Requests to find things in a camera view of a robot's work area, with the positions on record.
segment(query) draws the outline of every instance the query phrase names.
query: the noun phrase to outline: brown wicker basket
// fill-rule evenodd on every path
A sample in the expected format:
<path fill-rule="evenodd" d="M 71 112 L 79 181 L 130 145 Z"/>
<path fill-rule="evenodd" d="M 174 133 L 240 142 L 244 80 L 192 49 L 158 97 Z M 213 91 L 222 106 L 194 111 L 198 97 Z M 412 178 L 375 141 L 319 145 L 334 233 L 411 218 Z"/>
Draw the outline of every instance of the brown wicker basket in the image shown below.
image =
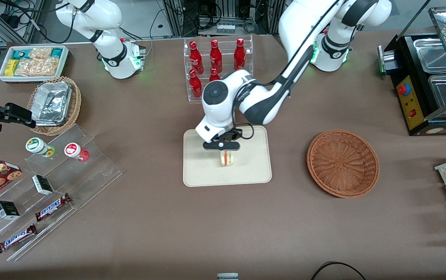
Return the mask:
<path fill-rule="evenodd" d="M 33 132 L 44 134 L 47 136 L 56 136 L 59 135 L 65 131 L 67 131 L 70 127 L 73 126 L 73 124 L 76 123 L 76 119 L 78 119 L 78 115 L 80 113 L 80 106 L 81 106 L 81 92 L 80 89 L 76 86 L 76 83 L 67 77 L 59 77 L 59 78 L 53 78 L 49 81 L 45 81 L 43 83 L 50 84 L 50 83 L 57 83 L 57 82 L 67 82 L 73 87 L 73 92 L 71 94 L 71 101 L 69 102 L 69 109 L 68 109 L 68 115 L 67 120 L 62 126 L 37 126 L 34 129 L 32 129 Z M 37 92 L 37 89 L 33 91 L 33 94 L 30 97 L 30 101 L 26 108 L 31 109 L 31 105 L 33 104 L 33 98 L 35 98 L 35 93 Z"/>
<path fill-rule="evenodd" d="M 358 135 L 341 129 L 318 135 L 310 144 L 307 162 L 316 183 L 343 198 L 365 195 L 380 173 L 372 147 Z"/>

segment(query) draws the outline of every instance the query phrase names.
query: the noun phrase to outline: coca-cola bottle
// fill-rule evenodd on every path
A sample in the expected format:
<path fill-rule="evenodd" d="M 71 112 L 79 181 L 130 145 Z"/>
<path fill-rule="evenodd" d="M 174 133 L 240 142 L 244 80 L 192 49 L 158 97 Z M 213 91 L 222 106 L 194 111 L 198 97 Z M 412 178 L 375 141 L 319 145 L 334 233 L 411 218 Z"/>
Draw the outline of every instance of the coca-cola bottle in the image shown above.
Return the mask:
<path fill-rule="evenodd" d="M 197 72 L 194 69 L 191 69 L 189 74 L 189 84 L 193 97 L 195 99 L 200 99 L 202 97 L 202 84 L 200 83 L 200 78 L 197 77 Z"/>
<path fill-rule="evenodd" d="M 202 73 L 204 73 L 204 66 L 202 66 L 202 55 L 200 55 L 200 51 L 197 49 L 197 43 L 191 41 L 189 46 L 190 64 L 192 65 L 192 68 L 197 71 L 197 74 L 202 75 Z"/>
<path fill-rule="evenodd" d="M 221 50 L 218 47 L 218 40 L 211 40 L 211 53 L 209 53 L 211 59 L 211 67 L 217 69 L 218 73 L 223 71 L 223 59 L 221 58 Z"/>
<path fill-rule="evenodd" d="M 244 39 L 237 39 L 237 48 L 233 53 L 234 70 L 243 69 L 246 66 L 246 49 L 244 49 Z"/>
<path fill-rule="evenodd" d="M 209 77 L 209 82 L 221 80 L 220 76 L 218 75 L 218 69 L 215 67 L 211 68 L 211 76 Z"/>

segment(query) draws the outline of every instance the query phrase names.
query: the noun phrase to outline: brown table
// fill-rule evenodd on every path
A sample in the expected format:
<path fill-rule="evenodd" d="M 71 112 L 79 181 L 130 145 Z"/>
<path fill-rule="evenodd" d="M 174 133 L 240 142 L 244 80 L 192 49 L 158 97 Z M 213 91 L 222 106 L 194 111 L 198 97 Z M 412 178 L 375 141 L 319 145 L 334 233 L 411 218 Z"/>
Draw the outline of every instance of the brown table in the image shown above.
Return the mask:
<path fill-rule="evenodd" d="M 376 47 L 393 34 L 360 32 L 340 70 L 307 70 L 266 126 L 271 182 L 201 188 L 182 181 L 182 137 L 204 115 L 187 101 L 183 41 L 156 41 L 145 71 L 127 80 L 106 73 L 91 44 L 68 45 L 66 75 L 83 94 L 78 123 L 124 174 L 19 261 L 0 256 L 0 279 L 303 280 L 327 261 L 368 279 L 446 278 L 446 193 L 433 170 L 446 162 L 446 136 L 407 136 L 391 82 L 377 73 Z M 255 37 L 254 58 L 265 82 L 286 64 L 271 36 Z M 0 83 L 0 104 L 25 105 L 34 87 Z M 305 151 L 329 129 L 377 152 L 380 179 L 365 197 L 335 198 L 312 181 Z M 29 156 L 33 136 L 5 124 L 0 159 Z M 357 279 L 332 267 L 320 276 L 334 275 Z"/>

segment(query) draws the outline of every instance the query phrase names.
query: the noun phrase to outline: red emergency stop button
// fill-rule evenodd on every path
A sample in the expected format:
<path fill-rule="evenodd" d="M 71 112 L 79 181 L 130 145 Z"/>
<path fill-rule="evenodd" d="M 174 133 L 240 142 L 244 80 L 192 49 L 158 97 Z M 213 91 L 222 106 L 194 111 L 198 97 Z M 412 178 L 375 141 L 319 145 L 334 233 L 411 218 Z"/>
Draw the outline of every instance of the red emergency stop button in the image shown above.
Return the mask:
<path fill-rule="evenodd" d="M 402 96 L 408 96 L 411 92 L 411 85 L 408 83 L 404 83 L 397 87 L 397 93 L 401 94 Z"/>

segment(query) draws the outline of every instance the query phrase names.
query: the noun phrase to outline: clear acrylic rack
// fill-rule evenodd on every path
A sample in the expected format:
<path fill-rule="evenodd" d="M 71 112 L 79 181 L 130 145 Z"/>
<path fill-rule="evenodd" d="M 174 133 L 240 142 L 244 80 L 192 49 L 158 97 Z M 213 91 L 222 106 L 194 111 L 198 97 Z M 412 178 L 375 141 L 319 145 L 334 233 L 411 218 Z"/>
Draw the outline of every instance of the clear acrylic rack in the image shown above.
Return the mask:
<path fill-rule="evenodd" d="M 0 191 L 0 200 L 14 202 L 21 216 L 16 220 L 0 218 L 0 242 L 10 239 L 31 224 L 35 224 L 38 234 L 24 239 L 23 242 L 13 245 L 6 252 L 0 254 L 7 261 L 15 261 L 22 257 L 64 220 L 85 206 L 122 174 L 116 165 L 102 154 L 92 140 L 92 135 L 75 124 L 68 131 L 49 142 L 49 145 L 56 149 L 52 157 L 45 158 L 33 154 L 19 163 L 19 167 L 24 172 L 23 175 L 17 182 Z M 90 154 L 88 160 L 78 161 L 66 156 L 64 147 L 70 142 L 76 142 L 83 149 L 86 149 Z M 46 196 L 37 192 L 31 180 L 35 174 L 47 177 L 54 189 L 51 195 Z M 69 194 L 72 201 L 49 217 L 37 222 L 35 213 L 38 213 L 65 193 Z"/>
<path fill-rule="evenodd" d="M 222 37 L 198 37 L 185 39 L 183 42 L 183 59 L 185 62 L 185 79 L 187 80 L 187 94 L 189 101 L 200 101 L 200 99 L 196 99 L 193 97 L 192 91 L 190 90 L 190 75 L 189 71 L 192 68 L 190 64 L 190 48 L 189 43 L 191 41 L 195 41 L 197 43 L 197 49 L 200 51 L 202 55 L 202 65 L 204 66 L 204 73 L 199 75 L 200 81 L 202 83 L 202 88 L 204 88 L 209 83 L 209 76 L 211 75 L 211 61 L 209 60 L 209 53 L 211 53 L 211 40 L 217 39 L 218 46 L 221 50 L 221 56 L 223 59 L 223 71 L 219 74 L 221 78 L 223 78 L 226 74 L 232 73 L 234 71 L 233 68 L 233 53 L 235 48 L 237 47 L 237 39 L 244 39 L 244 48 L 246 49 L 246 69 L 251 75 L 254 74 L 254 64 L 253 64 L 253 36 L 222 36 Z"/>

